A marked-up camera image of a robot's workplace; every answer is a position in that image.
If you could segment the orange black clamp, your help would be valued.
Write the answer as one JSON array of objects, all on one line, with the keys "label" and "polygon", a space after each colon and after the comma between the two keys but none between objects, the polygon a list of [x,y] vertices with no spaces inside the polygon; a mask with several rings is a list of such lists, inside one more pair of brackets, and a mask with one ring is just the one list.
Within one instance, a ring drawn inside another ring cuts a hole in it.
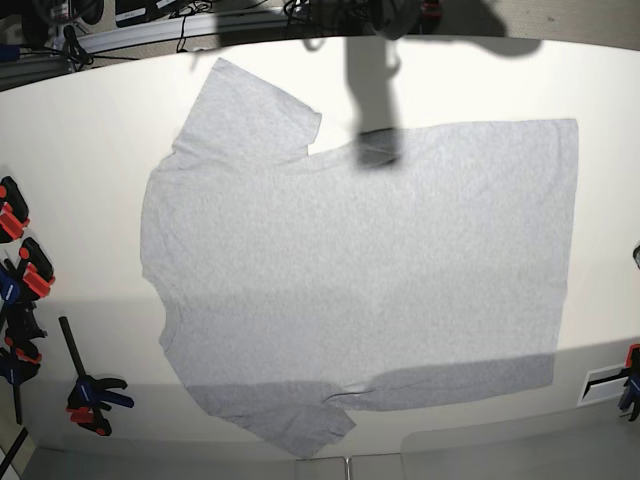
[{"label": "orange black clamp", "polygon": [[11,176],[1,179],[1,243],[11,243],[29,225],[29,207]]},{"label": "orange black clamp", "polygon": [[20,302],[31,302],[49,295],[55,282],[54,268],[39,243],[26,238],[19,249],[17,267],[20,286]]}]

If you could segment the grey T-shirt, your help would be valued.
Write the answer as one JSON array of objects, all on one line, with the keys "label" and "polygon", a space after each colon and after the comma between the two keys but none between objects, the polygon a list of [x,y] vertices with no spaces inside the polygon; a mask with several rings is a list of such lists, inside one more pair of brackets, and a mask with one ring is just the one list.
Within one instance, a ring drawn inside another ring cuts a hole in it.
[{"label": "grey T-shirt", "polygon": [[220,59],[150,174],[142,270],[193,400],[307,458],[353,410],[551,384],[577,122],[378,130],[310,154],[320,126]]}]

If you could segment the white label plate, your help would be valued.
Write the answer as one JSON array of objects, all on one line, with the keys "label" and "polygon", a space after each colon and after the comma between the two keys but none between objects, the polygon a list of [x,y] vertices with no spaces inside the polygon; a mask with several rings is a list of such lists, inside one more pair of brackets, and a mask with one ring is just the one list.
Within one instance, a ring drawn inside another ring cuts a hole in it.
[{"label": "white label plate", "polygon": [[627,378],[624,364],[588,371],[577,406],[585,407],[619,399],[624,392]]}]

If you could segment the blue black clamp left edge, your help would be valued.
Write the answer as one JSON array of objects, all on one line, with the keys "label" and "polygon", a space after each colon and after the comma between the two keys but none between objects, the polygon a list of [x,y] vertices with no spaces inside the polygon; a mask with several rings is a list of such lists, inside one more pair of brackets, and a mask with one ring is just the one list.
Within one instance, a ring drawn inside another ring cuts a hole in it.
[{"label": "blue black clamp left edge", "polygon": [[21,386],[40,369],[42,355],[34,339],[45,338],[34,315],[36,303],[18,280],[18,270],[8,259],[1,263],[1,377],[12,388],[15,420],[23,424]]}]

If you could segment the blue clamp right edge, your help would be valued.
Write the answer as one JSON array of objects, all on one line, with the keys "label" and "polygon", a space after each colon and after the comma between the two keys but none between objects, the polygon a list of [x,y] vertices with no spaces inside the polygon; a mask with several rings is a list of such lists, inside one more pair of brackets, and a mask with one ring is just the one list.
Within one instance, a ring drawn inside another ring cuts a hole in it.
[{"label": "blue clamp right edge", "polygon": [[623,413],[630,412],[628,421],[634,422],[639,418],[639,345],[631,347],[626,362],[628,370],[627,380],[624,384],[624,393],[618,403],[618,409]]}]

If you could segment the aluminium rail top left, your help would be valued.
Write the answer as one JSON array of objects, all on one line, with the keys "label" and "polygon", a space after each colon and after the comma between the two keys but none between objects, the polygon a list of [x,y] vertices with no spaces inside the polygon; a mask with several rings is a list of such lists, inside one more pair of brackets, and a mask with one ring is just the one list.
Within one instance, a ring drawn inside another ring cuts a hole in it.
[{"label": "aluminium rail top left", "polygon": [[1,89],[10,90],[76,72],[95,60],[125,61],[117,52],[166,41],[183,43],[191,37],[281,29],[286,16],[281,8],[247,9],[223,13],[193,13],[126,28],[82,35],[70,42],[65,36],[54,47],[3,45]]}]

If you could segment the upper orange black clamp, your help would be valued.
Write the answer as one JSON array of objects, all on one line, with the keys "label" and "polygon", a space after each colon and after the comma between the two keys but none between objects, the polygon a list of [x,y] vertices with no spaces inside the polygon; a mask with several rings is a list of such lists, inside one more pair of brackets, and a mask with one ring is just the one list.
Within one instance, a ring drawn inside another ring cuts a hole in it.
[{"label": "upper orange black clamp", "polygon": [[1,243],[11,243],[29,225],[29,207],[11,176],[1,179]]}]

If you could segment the clamp with long black bar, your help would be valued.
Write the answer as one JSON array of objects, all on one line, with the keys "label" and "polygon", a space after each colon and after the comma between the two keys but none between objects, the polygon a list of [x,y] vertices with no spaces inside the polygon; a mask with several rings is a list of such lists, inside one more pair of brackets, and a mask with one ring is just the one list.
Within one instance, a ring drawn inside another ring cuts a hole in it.
[{"label": "clamp with long black bar", "polygon": [[97,379],[89,375],[84,368],[67,317],[61,316],[59,324],[77,373],[67,398],[66,412],[70,414],[72,423],[101,437],[108,437],[112,434],[112,427],[104,413],[110,411],[113,405],[129,409],[135,405],[131,397],[117,393],[117,390],[126,390],[128,384],[119,378]]}]

